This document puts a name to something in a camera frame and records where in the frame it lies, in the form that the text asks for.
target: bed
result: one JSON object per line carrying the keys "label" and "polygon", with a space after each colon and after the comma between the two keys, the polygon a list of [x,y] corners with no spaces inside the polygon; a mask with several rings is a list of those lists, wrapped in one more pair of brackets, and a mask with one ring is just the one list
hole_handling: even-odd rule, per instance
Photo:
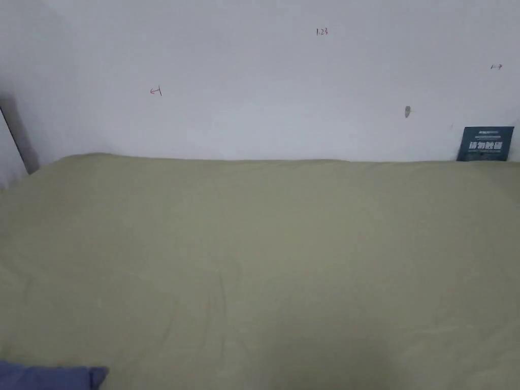
{"label": "bed", "polygon": [[64,158],[0,193],[0,359],[103,390],[520,388],[520,164]]}

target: blue pillow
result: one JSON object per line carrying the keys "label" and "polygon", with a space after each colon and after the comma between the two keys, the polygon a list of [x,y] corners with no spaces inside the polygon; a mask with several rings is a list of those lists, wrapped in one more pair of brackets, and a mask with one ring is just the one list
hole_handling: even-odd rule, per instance
{"label": "blue pillow", "polygon": [[0,390],[98,390],[106,367],[28,367],[0,360]]}

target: dark blue card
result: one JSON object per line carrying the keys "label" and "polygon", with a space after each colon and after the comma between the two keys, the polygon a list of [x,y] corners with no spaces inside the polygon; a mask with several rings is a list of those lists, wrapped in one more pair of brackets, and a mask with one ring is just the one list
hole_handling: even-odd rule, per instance
{"label": "dark blue card", "polygon": [[507,161],[514,126],[466,127],[457,161]]}

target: white wall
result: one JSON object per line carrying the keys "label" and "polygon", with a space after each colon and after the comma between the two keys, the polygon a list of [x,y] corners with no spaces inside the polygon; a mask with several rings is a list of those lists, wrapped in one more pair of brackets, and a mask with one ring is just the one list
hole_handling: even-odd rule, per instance
{"label": "white wall", "polygon": [[450,160],[465,126],[520,120],[517,0],[0,4],[0,94],[41,164]]}

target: green bedsheet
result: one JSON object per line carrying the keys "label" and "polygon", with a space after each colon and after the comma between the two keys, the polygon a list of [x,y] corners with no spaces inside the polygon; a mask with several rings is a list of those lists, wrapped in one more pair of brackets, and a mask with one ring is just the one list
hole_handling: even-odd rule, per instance
{"label": "green bedsheet", "polygon": [[105,390],[520,388],[520,164],[62,159],[0,193],[0,359]]}

